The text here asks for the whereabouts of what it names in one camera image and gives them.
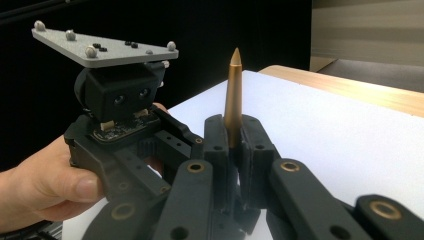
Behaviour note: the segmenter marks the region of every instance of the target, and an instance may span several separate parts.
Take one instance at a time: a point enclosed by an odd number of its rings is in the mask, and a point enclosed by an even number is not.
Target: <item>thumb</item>
[[[102,197],[100,179],[92,172],[67,167],[57,175],[54,181],[44,185],[47,192],[72,202],[95,202]]]

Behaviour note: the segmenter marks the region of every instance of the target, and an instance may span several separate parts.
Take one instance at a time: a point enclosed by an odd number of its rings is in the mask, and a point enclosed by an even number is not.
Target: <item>hole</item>
[[[118,185],[118,188],[119,188],[120,190],[127,190],[127,189],[128,189],[128,187],[129,187],[129,184],[128,184],[127,182],[121,182],[121,183]]]
[[[183,227],[176,227],[171,231],[171,238],[173,240],[183,240],[188,237],[188,230]]]
[[[300,170],[299,165],[293,162],[283,162],[280,167],[287,172],[297,172]]]
[[[199,173],[205,169],[203,164],[200,163],[191,163],[187,166],[187,170],[192,173]]]
[[[199,170],[200,168],[201,168],[201,166],[197,165],[197,164],[193,164],[193,165],[190,166],[191,170]]]
[[[332,226],[330,227],[330,232],[335,236],[337,239],[350,239],[350,234],[346,229],[339,227],[339,226]]]
[[[165,186],[165,187],[161,187],[161,188],[160,188],[160,192],[161,192],[161,193],[164,193],[164,192],[169,191],[169,189],[171,189],[171,188],[170,188],[170,187],[167,187],[167,186]]]
[[[119,105],[122,105],[124,102],[125,102],[125,96],[119,95],[115,98],[115,100],[113,101],[113,104],[115,104],[115,106],[119,106]]]
[[[150,94],[150,90],[149,90],[149,89],[147,89],[147,88],[145,88],[145,89],[141,90],[141,92],[140,92],[140,94],[138,95],[138,97],[139,97],[141,100],[143,100],[143,99],[146,99],[146,98],[149,96],[149,94]]]

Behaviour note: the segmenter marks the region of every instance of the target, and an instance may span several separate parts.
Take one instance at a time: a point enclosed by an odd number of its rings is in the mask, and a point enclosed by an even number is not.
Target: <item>screw hole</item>
[[[332,227],[330,227],[330,232],[337,239],[350,239],[349,232],[346,229],[344,229],[344,228],[342,228],[340,226],[332,226]]]
[[[141,92],[140,92],[140,94],[138,95],[138,97],[139,97],[141,100],[143,100],[143,99],[146,99],[146,98],[149,96],[149,94],[150,94],[150,90],[149,90],[149,89],[147,89],[147,88],[145,88],[145,89],[141,90]]]
[[[124,102],[125,102],[125,96],[119,95],[118,97],[115,98],[115,100],[113,101],[113,104],[115,104],[115,106],[119,106],[119,105],[122,105]]]
[[[171,238],[173,240],[183,240],[188,237],[188,230],[183,227],[176,227],[171,231]]]

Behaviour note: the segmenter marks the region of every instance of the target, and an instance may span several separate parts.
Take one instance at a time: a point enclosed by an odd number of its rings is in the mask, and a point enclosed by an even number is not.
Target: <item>white surface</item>
[[[225,94],[223,82],[169,111],[203,136],[204,120],[224,113]],[[305,163],[334,197],[354,205],[358,196],[380,194],[424,218],[424,118],[249,71],[243,113],[258,118],[281,156]],[[263,224],[249,239],[270,238]],[[66,225],[63,239],[79,239],[67,237],[78,229]]]

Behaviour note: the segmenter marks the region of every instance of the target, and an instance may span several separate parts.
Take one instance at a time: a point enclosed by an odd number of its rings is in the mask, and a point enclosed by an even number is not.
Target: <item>finger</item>
[[[154,104],[156,107],[160,108],[162,111],[164,111],[164,112],[166,112],[166,113],[169,113],[169,112],[168,112],[168,110],[166,109],[166,107],[165,107],[165,106],[163,106],[162,104],[157,103],[157,102],[154,102],[153,104]]]
[[[63,137],[56,139],[18,167],[23,200],[41,209],[64,200],[95,202],[102,196],[99,178],[69,165],[70,153]]]
[[[102,197],[100,179],[92,172],[70,166],[42,180],[44,193],[72,202],[95,202]]]

